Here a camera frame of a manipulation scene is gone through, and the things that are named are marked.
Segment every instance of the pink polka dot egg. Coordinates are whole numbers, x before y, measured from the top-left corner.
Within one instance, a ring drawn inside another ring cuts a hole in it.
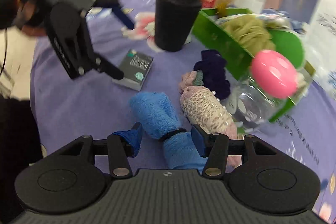
[[[269,95],[285,99],[296,91],[296,70],[282,54],[262,50],[252,60],[251,75]]]

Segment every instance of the rolled blue towel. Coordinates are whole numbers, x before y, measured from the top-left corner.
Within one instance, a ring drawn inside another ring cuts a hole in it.
[[[175,108],[165,93],[140,92],[129,105],[142,123],[144,131],[158,140],[181,127]],[[179,133],[163,143],[164,157],[170,169],[198,169],[202,172],[207,158],[202,158],[191,139],[191,133]]]

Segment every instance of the purple tablecloth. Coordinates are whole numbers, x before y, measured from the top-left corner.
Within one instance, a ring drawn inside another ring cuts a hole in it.
[[[125,8],[133,9],[130,13],[133,18],[138,12],[155,10],[155,0],[121,2]],[[123,37],[122,24],[114,15],[106,17],[106,12],[90,20],[88,25],[94,49],[114,64],[119,64],[130,48],[154,57],[142,90],[165,92],[179,112],[183,127],[190,129],[180,110],[177,85],[181,75],[191,71],[200,60],[204,46],[193,39],[179,52],[156,53],[146,41]],[[84,134],[103,139],[114,131],[130,129],[136,120],[127,103],[136,93],[113,84],[109,76],[96,71],[70,80],[48,39],[37,42],[31,71],[31,107],[48,153]],[[323,189],[314,208],[317,212],[322,203],[326,203],[327,208],[336,208],[332,195],[334,183],[330,183],[336,162],[335,129],[336,102],[313,84],[308,96],[287,116],[275,124],[263,125],[254,133],[318,174]],[[166,168],[161,148],[157,141],[144,136],[139,155],[129,159],[132,169]],[[97,157],[96,166],[108,172],[107,157]],[[336,212],[332,212],[329,221],[335,217]]]

